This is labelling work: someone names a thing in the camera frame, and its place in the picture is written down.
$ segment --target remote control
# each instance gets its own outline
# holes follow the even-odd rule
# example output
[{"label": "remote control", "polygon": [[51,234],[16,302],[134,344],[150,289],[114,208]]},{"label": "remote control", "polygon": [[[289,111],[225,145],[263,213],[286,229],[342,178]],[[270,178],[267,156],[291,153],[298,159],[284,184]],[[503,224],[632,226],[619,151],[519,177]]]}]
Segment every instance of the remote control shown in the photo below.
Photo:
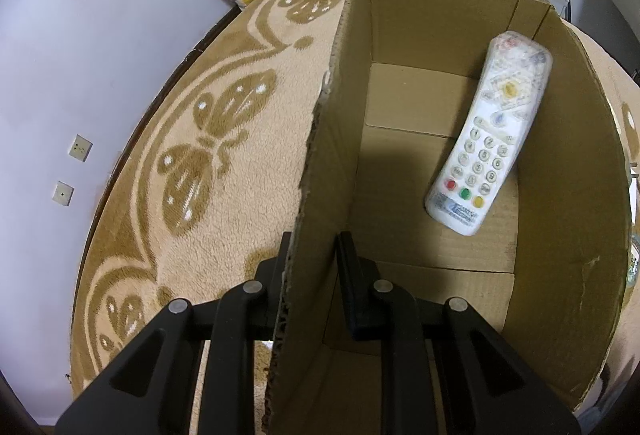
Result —
[{"label": "remote control", "polygon": [[466,123],[425,198],[436,221],[474,235],[507,178],[538,111],[552,57],[508,31],[494,38]]}]

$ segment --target electrical socket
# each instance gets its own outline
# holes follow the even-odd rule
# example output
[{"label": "electrical socket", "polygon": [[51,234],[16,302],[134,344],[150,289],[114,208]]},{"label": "electrical socket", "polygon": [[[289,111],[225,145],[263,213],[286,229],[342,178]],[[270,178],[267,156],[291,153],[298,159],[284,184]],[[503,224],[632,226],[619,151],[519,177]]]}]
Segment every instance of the electrical socket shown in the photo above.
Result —
[{"label": "electrical socket", "polygon": [[53,193],[53,201],[59,203],[61,206],[68,206],[71,201],[71,195],[73,194],[74,189],[69,184],[58,181],[56,190]]},{"label": "electrical socket", "polygon": [[92,146],[93,144],[87,141],[87,139],[80,135],[76,135],[76,139],[69,150],[69,155],[74,159],[84,162],[89,156],[89,150],[91,150]]}]

